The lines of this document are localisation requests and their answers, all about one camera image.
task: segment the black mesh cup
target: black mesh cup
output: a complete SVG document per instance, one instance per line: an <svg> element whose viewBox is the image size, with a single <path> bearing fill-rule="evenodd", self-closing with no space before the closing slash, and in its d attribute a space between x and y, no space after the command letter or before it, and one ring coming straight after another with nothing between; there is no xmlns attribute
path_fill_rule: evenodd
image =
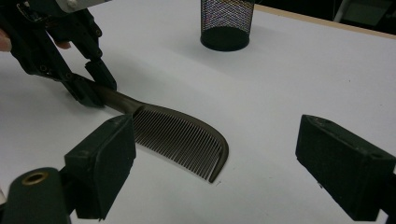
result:
<svg viewBox="0 0 396 224"><path fill-rule="evenodd" d="M201 0L201 43L220 51L248 45L255 0Z"/></svg>

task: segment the black comb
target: black comb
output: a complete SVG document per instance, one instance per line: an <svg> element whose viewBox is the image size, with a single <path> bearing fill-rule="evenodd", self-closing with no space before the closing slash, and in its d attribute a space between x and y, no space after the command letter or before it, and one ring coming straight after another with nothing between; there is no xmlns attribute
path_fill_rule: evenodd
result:
<svg viewBox="0 0 396 224"><path fill-rule="evenodd" d="M134 140L213 183L227 161L225 138L208 124L169 108L136 101L89 81L103 103L134 116Z"/></svg>

